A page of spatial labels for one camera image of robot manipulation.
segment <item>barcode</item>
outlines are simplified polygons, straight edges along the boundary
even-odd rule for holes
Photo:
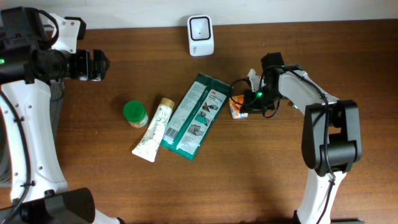
[[[175,138],[175,136],[177,135],[178,131],[174,130],[172,128],[168,128],[168,130],[166,131],[166,135],[170,138]]]

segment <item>tan tube cap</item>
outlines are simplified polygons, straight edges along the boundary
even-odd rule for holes
[[[167,98],[162,98],[162,101],[160,102],[160,104],[168,106],[169,108],[172,108],[172,109],[174,107],[174,102]]]

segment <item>white tube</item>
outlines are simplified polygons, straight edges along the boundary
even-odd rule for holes
[[[157,150],[172,114],[174,102],[163,98],[144,137],[131,152],[149,162],[155,162]]]

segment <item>white wall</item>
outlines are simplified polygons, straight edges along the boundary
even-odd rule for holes
[[[89,29],[185,26],[193,14],[214,25],[398,18],[398,0],[0,0],[77,16]]]

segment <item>white container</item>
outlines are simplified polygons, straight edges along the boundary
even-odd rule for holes
[[[208,16],[191,16],[187,21],[189,52],[192,56],[211,55],[214,52],[213,24]]]

